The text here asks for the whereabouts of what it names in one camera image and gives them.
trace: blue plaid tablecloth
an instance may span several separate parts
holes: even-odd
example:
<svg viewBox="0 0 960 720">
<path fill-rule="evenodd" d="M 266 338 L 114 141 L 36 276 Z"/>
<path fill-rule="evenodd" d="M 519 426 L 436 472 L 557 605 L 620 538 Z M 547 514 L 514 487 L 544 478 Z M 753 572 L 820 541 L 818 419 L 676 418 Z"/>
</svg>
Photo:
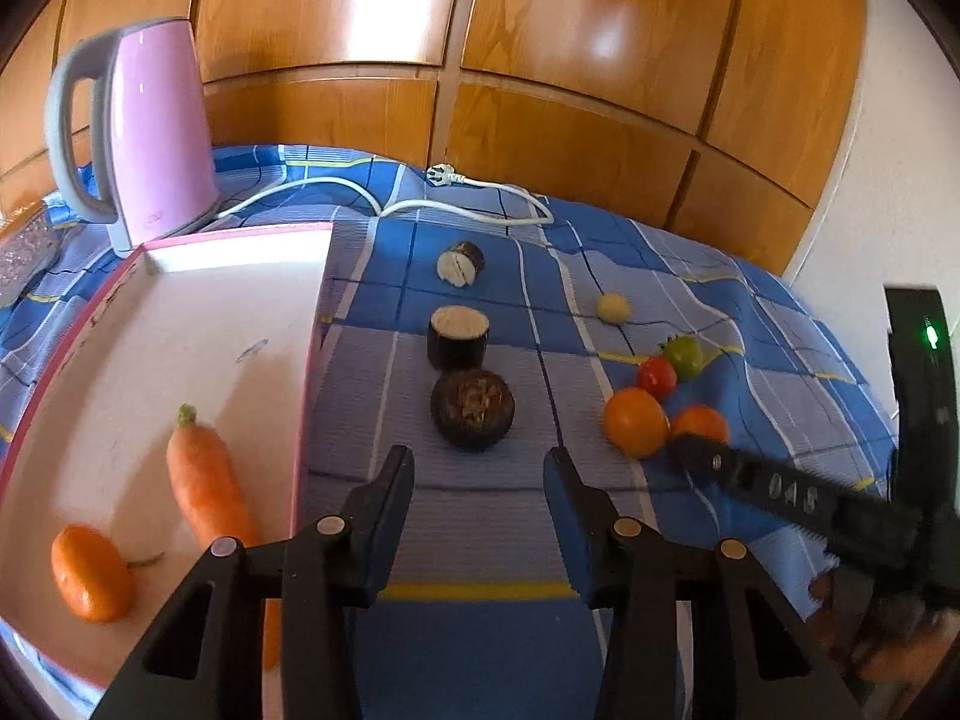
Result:
<svg viewBox="0 0 960 720">
<path fill-rule="evenodd" d="M 306 176 L 335 175 L 381 204 L 443 200 L 529 218 L 512 194 L 434 188 L 421 170 L 359 151 L 315 146 L 218 148 L 224 202 Z M 95 189 L 92 171 L 83 179 Z M 336 511 L 376 472 L 392 443 L 416 456 L 416 490 L 382 600 L 355 628 L 357 678 L 368 718 L 587 718 L 606 654 L 608 620 L 572 597 L 541 488 L 544 452 L 568 447 L 584 480 L 674 541 L 745 541 L 802 615 L 823 545 L 694 482 L 664 457 L 626 461 L 600 431 L 603 403 L 635 380 L 637 361 L 678 333 L 707 355 L 668 415 L 703 403 L 723 413 L 731 444 L 885 494 L 893 427 L 832 336 L 781 280 L 705 245 L 593 208 L 549 199 L 556 222 L 494 227 L 421 209 L 375 218 L 354 191 L 291 188 L 210 228 L 332 220 L 325 370 L 311 420 L 304 518 Z M 104 228 L 77 223 L 56 194 L 58 261 L 0 313 L 0 455 L 40 372 L 80 308 L 116 267 Z M 438 279 L 440 252 L 464 238 L 483 250 L 472 288 Z M 603 324 L 606 292 L 632 305 L 630 322 Z M 476 456 L 451 448 L 429 420 L 436 374 L 425 330 L 440 305 L 475 307 L 491 321 L 485 365 L 510 384 L 510 434 Z M 51 668 L 5 632 L 78 707 L 98 692 Z M 690 683 L 688 614 L 679 615 L 680 682 Z"/>
</svg>

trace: gray handle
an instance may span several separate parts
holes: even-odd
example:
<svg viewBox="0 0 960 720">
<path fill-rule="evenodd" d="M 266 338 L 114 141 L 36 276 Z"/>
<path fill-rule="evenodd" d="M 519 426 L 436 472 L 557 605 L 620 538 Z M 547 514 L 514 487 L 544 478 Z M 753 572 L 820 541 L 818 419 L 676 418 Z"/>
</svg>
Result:
<svg viewBox="0 0 960 720">
<path fill-rule="evenodd" d="M 98 186 L 103 200 L 90 194 L 77 175 L 77 160 L 73 155 L 70 137 L 70 114 L 73 105 L 73 90 L 78 81 L 92 79 L 94 82 L 93 105 L 90 108 L 90 129 L 94 141 L 104 135 L 104 101 L 107 95 L 107 71 L 116 48 L 119 35 L 116 31 L 89 38 L 74 47 L 62 59 L 47 91 L 43 130 L 50 156 L 50 170 L 64 201 L 77 215 L 97 224 L 112 224 L 117 221 L 116 207 L 104 188 L 109 184 L 106 176 L 98 176 Z"/>
</svg>

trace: tray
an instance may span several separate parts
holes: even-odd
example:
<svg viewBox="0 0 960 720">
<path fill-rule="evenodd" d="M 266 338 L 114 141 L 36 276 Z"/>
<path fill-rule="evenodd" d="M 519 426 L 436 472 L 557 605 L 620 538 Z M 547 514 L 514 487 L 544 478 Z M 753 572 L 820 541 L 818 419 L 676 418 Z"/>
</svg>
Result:
<svg viewBox="0 0 960 720">
<path fill-rule="evenodd" d="M 0 471 L 0 616 L 48 661 L 105 688 L 202 552 L 166 471 L 181 403 L 227 442 L 264 538 L 296 527 L 330 230 L 277 225 L 144 245 L 61 342 Z M 136 569 L 126 619 L 86 623 L 59 598 L 50 544 L 70 522 L 101 529 L 128 560 L 165 553 Z"/>
</svg>

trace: electric kettle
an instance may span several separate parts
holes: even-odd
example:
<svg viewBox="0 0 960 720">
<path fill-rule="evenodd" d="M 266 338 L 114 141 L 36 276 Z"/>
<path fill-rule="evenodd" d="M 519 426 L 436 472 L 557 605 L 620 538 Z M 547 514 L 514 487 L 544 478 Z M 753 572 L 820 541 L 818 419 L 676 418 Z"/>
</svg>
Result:
<svg viewBox="0 0 960 720">
<path fill-rule="evenodd" d="M 73 90 L 93 80 L 90 151 L 100 198 L 88 194 L 71 146 Z M 106 224 L 120 256 L 186 233 L 216 210 L 203 85 L 186 19 L 122 26 L 81 42 L 56 65 L 44 129 L 66 204 Z"/>
</svg>

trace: round beige object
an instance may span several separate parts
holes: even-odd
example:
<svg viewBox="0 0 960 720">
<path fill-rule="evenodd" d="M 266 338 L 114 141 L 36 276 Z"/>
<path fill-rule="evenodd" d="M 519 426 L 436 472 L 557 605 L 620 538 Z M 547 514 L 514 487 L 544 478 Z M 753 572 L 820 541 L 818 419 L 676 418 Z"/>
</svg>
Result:
<svg viewBox="0 0 960 720">
<path fill-rule="evenodd" d="M 631 312 L 630 303 L 623 295 L 606 293 L 597 300 L 597 317 L 607 324 L 623 324 L 630 319 Z"/>
</svg>

